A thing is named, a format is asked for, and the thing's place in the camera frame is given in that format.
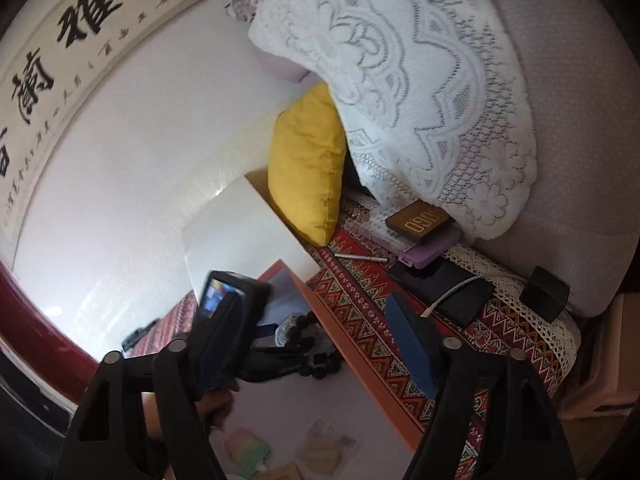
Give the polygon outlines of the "person's hand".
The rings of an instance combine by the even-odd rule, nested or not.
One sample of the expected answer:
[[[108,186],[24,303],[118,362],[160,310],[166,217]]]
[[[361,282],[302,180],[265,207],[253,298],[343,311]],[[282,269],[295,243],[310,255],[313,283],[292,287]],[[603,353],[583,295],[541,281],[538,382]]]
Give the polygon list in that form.
[[[206,430],[222,429],[229,415],[232,413],[234,395],[240,391],[236,380],[227,382],[219,390],[207,391],[201,401],[195,403],[198,417]],[[160,426],[156,397],[154,393],[144,392],[141,395],[146,432],[155,440],[163,440],[163,430]]]

